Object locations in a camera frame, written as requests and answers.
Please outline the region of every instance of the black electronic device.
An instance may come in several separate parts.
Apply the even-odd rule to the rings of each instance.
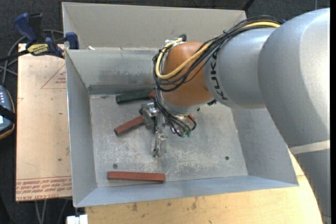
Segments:
[[[0,140],[10,135],[14,129],[15,113],[11,96],[0,85]]]

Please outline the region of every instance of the cardboard sheet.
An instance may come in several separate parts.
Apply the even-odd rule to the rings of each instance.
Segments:
[[[65,61],[19,57],[17,96],[16,201],[72,196]]]

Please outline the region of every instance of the wooden table surface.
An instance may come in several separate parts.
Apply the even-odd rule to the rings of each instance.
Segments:
[[[86,213],[90,224],[321,224],[312,189],[292,160],[298,187],[95,206]]]

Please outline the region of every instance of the cable bundle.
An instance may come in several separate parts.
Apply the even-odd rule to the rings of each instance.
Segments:
[[[188,59],[186,59],[180,66],[171,71],[168,74],[161,74],[160,70],[162,69],[162,62],[164,56],[169,53],[169,50],[179,42],[183,41],[183,38],[177,38],[170,42],[167,42],[159,52],[153,57],[153,76],[156,83],[156,102],[160,112],[165,117],[166,123],[171,127],[173,132],[179,136],[184,136],[184,134],[189,134],[192,130],[196,128],[196,123],[190,116],[189,119],[192,120],[194,126],[190,128],[186,123],[181,121],[176,116],[168,112],[160,102],[160,91],[162,92],[171,92],[176,90],[178,87],[182,86],[185,83],[191,81],[198,72],[205,66],[209,61],[211,56],[218,52],[231,38],[237,36],[238,34],[256,28],[265,28],[265,27],[279,27],[282,24],[281,21],[271,17],[271,16],[257,16],[240,22],[235,25],[229,31],[223,31],[223,34],[212,38],[204,42],[199,49]],[[190,65],[186,72],[182,73],[182,70]],[[197,69],[196,73],[189,78],[190,73]]]

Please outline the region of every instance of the brown wooden block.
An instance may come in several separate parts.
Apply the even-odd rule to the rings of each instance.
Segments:
[[[138,126],[143,124],[143,116],[138,116],[134,118],[133,120],[127,121],[126,123],[118,126],[117,128],[114,129],[114,132],[117,136],[122,135],[123,133],[128,132],[131,129],[134,129]]]
[[[136,172],[108,172],[108,179],[164,182],[164,174]]]

